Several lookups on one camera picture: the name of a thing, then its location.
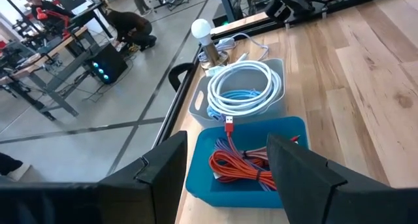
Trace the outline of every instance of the white plastic bin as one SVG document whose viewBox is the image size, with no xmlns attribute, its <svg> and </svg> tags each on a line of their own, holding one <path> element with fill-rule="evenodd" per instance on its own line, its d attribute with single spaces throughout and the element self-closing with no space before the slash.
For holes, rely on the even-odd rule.
<svg viewBox="0 0 418 224">
<path fill-rule="evenodd" d="M 253 121 L 268 120 L 273 118 L 280 118 L 286 115 L 285 105 L 285 71 L 283 67 L 283 60 L 274 58 L 262 61 L 267 64 L 273 71 L 277 72 L 282 80 L 282 89 L 279 92 L 276 101 L 268 106 L 266 112 L 254 116 L 248 116 L 245 118 L 234 118 L 234 124 L 249 123 Z M 190 102 L 189 113 L 198 121 L 198 123 L 205 129 L 211 127 L 223 126 L 222 121 L 214 120 L 207 114 L 208 108 L 208 83 L 211 77 L 203 77 L 193 94 L 193 98 Z M 263 73 L 257 71 L 240 71 L 232 75 L 222 86 L 221 92 L 230 91 L 234 89 L 255 89 L 262 91 L 266 88 L 266 76 Z M 203 100 L 199 107 L 196 109 L 196 100 L 199 93 L 203 94 Z"/>
</svg>

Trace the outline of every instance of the coiled white cable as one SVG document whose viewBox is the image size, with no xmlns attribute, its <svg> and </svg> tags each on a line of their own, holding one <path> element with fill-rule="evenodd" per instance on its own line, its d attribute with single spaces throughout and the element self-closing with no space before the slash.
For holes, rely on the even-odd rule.
<svg viewBox="0 0 418 224">
<path fill-rule="evenodd" d="M 256 44 L 257 46 L 265 49 L 264 53 L 259 58 L 259 61 L 262 60 L 267 55 L 267 53 L 268 53 L 268 46 L 267 45 L 264 45 L 264 44 L 259 44 L 258 42 L 256 42 L 255 40 L 253 40 L 253 38 L 251 38 L 249 35 L 247 35 L 245 33 L 238 33 L 238 34 L 233 35 L 230 38 L 221 39 L 219 41 L 219 43 L 217 45 L 215 45 L 218 54 L 221 55 L 221 56 L 226 56 L 227 53 L 225 51 L 235 48 L 236 43 L 235 43 L 234 38 L 237 37 L 237 36 L 240 36 L 240 35 L 243 35 L 243 36 L 249 38 L 254 44 Z M 206 57 L 206 54 L 204 52 L 199 53 L 197 57 L 199 58 L 199 61 L 200 62 L 207 62 L 207 61 L 209 61 L 208 60 L 208 57 Z"/>
<path fill-rule="evenodd" d="M 261 71 L 266 76 L 266 88 L 259 94 L 247 94 L 234 99 L 224 97 L 225 95 L 221 93 L 221 89 L 222 85 L 228 81 L 228 77 L 236 74 L 238 71 L 246 70 Z M 239 61 L 230 64 L 210 79 L 207 99 L 209 107 L 220 115 L 246 117 L 265 112 L 270 104 L 277 99 L 277 95 L 282 87 L 279 74 L 271 70 L 265 63 L 260 61 Z"/>
</svg>

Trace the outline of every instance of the light bulb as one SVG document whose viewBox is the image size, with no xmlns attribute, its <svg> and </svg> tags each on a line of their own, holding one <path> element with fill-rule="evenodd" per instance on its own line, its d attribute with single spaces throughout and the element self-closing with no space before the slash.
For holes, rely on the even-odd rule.
<svg viewBox="0 0 418 224">
<path fill-rule="evenodd" d="M 198 39 L 203 46 L 207 46 L 212 42 L 210 30 L 210 24 L 205 19 L 195 20 L 191 24 L 191 34 Z"/>
</svg>

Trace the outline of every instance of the light wood surface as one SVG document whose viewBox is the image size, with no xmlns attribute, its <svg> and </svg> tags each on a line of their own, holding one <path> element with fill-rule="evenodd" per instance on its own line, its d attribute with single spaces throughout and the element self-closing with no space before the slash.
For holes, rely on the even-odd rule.
<svg viewBox="0 0 418 224">
<path fill-rule="evenodd" d="M 418 187 L 417 30 L 418 0 L 378 0 L 255 40 L 284 60 L 287 114 L 306 122 L 311 150 L 390 186 Z M 258 49 L 241 40 L 231 59 L 257 59 Z M 189 164 L 202 127 L 187 108 L 202 76 L 173 130 L 187 131 Z M 176 223 L 288 220 L 283 210 L 213 208 L 184 189 Z"/>
<path fill-rule="evenodd" d="M 223 26 L 220 26 L 220 27 L 215 27 L 215 28 L 210 30 L 210 34 L 211 35 L 219 34 L 219 33 L 222 33 L 224 31 L 228 31 L 228 30 L 231 30 L 231 29 L 241 27 L 243 25 L 258 22 L 258 21 L 266 19 L 266 18 L 268 18 L 266 13 L 265 12 L 260 12 L 258 14 L 253 15 L 253 16 L 249 16 L 247 18 L 244 18 L 244 19 L 241 19 L 241 20 L 238 20 L 238 21 L 235 21 L 235 22 L 231 22 L 227 25 L 223 25 Z"/>
<path fill-rule="evenodd" d="M 88 30 L 87 27 L 86 26 L 83 26 L 78 31 L 76 31 L 75 35 L 76 36 L 80 36 L 83 32 L 85 32 L 87 30 Z M 62 49 L 64 49 L 73 40 L 74 39 L 72 37 L 67 38 L 66 40 L 64 40 L 63 42 L 61 42 L 58 46 L 56 46 L 54 49 L 52 49 L 48 53 L 48 55 L 49 56 L 53 56 L 53 55 L 57 54 L 59 51 L 61 51 Z M 39 54 L 35 54 L 34 56 L 30 57 L 29 60 L 30 59 L 36 60 L 36 59 L 38 59 L 37 56 L 39 57 Z M 34 72 L 34 71 L 38 70 L 39 68 L 41 68 L 41 66 L 47 60 L 48 60 L 48 58 L 46 56 L 44 56 L 43 58 L 39 59 L 36 63 L 34 63 L 32 66 L 26 67 L 26 68 L 24 68 L 24 69 L 22 69 L 22 70 L 20 70 L 20 71 L 18 71 L 16 73 L 14 73 L 12 76 L 15 79 L 24 78 L 24 77 L 30 75 L 32 72 Z M 9 77 L 7 77 L 7 76 L 0 78 L 0 85 L 8 84 L 10 82 L 12 82 L 12 80 Z"/>
</svg>

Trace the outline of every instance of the concrete floor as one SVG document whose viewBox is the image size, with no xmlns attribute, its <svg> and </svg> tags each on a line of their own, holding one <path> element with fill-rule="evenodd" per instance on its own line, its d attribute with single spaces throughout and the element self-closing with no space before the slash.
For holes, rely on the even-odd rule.
<svg viewBox="0 0 418 224">
<path fill-rule="evenodd" d="M 101 83 L 86 79 L 67 99 L 80 113 L 77 118 L 54 110 L 57 121 L 49 121 L 24 100 L 0 91 L 0 152 L 33 165 L 24 182 L 96 182 L 146 153 L 175 95 L 164 74 L 192 61 L 198 42 L 189 32 L 191 24 L 197 18 L 210 21 L 220 3 L 190 0 L 173 11 L 162 7 L 147 16 L 157 44 L 128 61 L 125 77 L 109 90 L 101 89 L 106 93 L 96 103 L 83 99 Z M 111 5 L 136 11 L 132 0 Z"/>
</svg>

